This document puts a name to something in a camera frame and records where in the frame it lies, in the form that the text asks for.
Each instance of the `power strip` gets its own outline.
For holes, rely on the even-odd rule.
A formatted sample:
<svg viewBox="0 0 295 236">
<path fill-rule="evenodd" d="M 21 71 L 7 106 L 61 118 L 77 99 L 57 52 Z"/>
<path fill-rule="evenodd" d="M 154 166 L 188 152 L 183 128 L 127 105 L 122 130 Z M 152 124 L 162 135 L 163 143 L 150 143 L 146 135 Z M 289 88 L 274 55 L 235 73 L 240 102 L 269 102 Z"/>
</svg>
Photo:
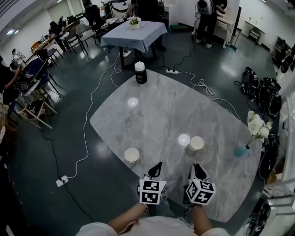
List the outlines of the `power strip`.
<svg viewBox="0 0 295 236">
<path fill-rule="evenodd" d="M 178 75 L 178 71 L 173 71 L 173 70 L 166 70 L 166 73 Z"/>
<path fill-rule="evenodd" d="M 131 54 L 131 51 L 123 52 L 123 57 L 126 58 Z"/>
<path fill-rule="evenodd" d="M 68 181 L 69 181 L 68 177 L 64 175 L 64 176 L 61 177 L 61 180 L 58 179 L 58 180 L 56 181 L 56 185 L 57 185 L 57 187 L 61 187 L 61 186 L 63 186 L 65 183 L 67 183 Z"/>
</svg>

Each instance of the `vase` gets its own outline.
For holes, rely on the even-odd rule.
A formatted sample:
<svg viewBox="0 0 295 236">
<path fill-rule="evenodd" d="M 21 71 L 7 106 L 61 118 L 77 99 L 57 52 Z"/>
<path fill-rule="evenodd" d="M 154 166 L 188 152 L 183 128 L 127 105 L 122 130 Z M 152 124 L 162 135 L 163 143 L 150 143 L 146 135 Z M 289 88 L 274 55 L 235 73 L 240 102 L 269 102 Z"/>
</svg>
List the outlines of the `vase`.
<svg viewBox="0 0 295 236">
<path fill-rule="evenodd" d="M 132 30 L 135 30 L 135 29 L 139 29 L 140 25 L 139 24 L 130 24 L 130 28 Z"/>
<path fill-rule="evenodd" d="M 248 145 L 236 147 L 234 150 L 234 155 L 236 157 L 244 157 L 248 154 L 249 149 L 250 147 Z"/>
</svg>

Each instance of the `gray marble tabletop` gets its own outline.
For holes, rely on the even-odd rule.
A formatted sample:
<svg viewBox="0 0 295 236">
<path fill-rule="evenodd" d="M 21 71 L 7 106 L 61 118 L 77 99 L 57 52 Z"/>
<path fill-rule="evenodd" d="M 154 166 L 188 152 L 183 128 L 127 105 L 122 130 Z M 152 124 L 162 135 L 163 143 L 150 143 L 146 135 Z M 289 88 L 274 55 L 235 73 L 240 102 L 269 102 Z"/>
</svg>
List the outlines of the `gray marble tabletop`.
<svg viewBox="0 0 295 236">
<path fill-rule="evenodd" d="M 201 162 L 217 190 L 206 212 L 211 219 L 227 222 L 253 183 L 261 142 L 250 145 L 248 157 L 235 157 L 235 147 L 245 145 L 250 138 L 240 120 L 178 81 L 149 70 L 147 77 L 145 84 L 132 77 L 116 89 L 94 113 L 91 125 L 139 177 L 162 161 L 162 180 L 168 182 L 166 195 L 179 204 L 191 165 Z M 205 142 L 196 153 L 186 146 L 186 139 L 194 136 Z M 130 147 L 140 151 L 135 164 L 124 159 Z"/>
</svg>

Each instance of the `white bottle cap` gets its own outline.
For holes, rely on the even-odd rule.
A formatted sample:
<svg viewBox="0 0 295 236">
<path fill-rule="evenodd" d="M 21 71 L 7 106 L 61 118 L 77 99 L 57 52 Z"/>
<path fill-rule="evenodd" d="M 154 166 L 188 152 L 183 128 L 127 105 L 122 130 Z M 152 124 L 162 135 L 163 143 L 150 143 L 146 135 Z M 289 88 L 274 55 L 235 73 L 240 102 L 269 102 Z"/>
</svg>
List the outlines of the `white bottle cap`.
<svg viewBox="0 0 295 236">
<path fill-rule="evenodd" d="M 134 67 L 135 67 L 136 71 L 144 71 L 144 69 L 145 69 L 144 63 L 141 61 L 136 62 Z"/>
</svg>

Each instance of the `pants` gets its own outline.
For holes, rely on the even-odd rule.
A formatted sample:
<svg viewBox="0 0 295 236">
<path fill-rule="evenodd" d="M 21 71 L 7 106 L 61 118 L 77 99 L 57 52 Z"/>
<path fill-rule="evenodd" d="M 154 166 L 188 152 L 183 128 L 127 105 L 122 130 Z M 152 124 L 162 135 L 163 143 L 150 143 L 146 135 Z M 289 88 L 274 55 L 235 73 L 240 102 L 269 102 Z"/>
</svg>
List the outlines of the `pants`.
<svg viewBox="0 0 295 236">
<path fill-rule="evenodd" d="M 204 32 L 204 29 L 206 26 L 207 28 L 207 43 L 211 44 L 213 34 L 214 34 L 214 29 L 217 21 L 217 13 L 213 13 L 212 15 L 205 15 L 201 14 L 201 22 L 197 31 L 197 39 L 201 40 L 202 34 Z"/>
<path fill-rule="evenodd" d="M 60 46 L 61 50 L 63 50 L 63 51 L 66 50 L 65 46 L 64 46 L 64 43 L 62 42 L 62 40 L 58 36 L 55 38 L 55 41 Z"/>
<path fill-rule="evenodd" d="M 150 14 L 150 13 L 144 13 L 144 14 L 139 14 L 140 18 L 144 21 L 154 21 L 154 22 L 162 22 L 161 18 L 158 15 L 155 14 Z M 162 45 L 162 36 L 156 39 L 155 45 L 159 46 Z"/>
</svg>

